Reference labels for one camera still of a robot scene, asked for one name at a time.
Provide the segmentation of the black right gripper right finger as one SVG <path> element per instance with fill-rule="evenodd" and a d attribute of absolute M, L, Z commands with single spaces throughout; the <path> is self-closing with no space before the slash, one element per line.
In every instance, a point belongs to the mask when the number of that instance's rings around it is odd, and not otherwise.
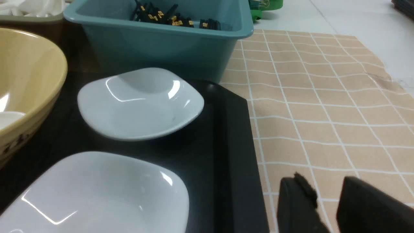
<path fill-rule="evenodd" d="M 346 176 L 336 213 L 341 233 L 412 233 L 413 208 L 357 177 Z"/>

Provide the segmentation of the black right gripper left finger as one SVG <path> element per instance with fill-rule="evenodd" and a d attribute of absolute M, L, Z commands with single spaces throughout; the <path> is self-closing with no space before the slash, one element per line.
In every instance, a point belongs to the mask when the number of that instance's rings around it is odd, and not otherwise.
<path fill-rule="evenodd" d="M 317 211 L 317 192 L 298 172 L 280 181 L 278 231 L 280 233 L 328 233 Z"/>

